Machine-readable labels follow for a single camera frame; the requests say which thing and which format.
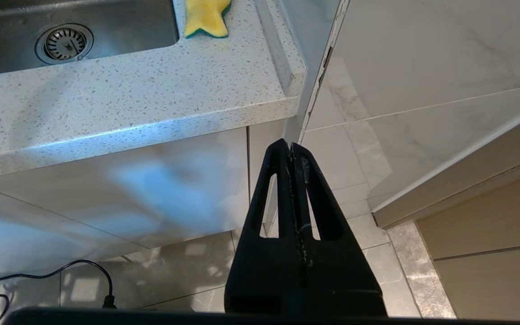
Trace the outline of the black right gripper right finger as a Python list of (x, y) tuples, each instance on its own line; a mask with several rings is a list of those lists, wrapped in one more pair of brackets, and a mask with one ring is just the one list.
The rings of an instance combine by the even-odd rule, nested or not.
[(290, 153), (295, 234), (309, 311), (387, 317), (380, 285), (313, 154), (299, 144)]

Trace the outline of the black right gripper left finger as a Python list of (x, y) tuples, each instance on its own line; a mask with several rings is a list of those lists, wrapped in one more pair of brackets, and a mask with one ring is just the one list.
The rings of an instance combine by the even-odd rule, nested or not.
[[(289, 145), (279, 139), (268, 146), (225, 285), (227, 313), (280, 313), (282, 300), (299, 288), (301, 259), (293, 208)], [(269, 185), (276, 177), (280, 234), (263, 238), (262, 219)]]

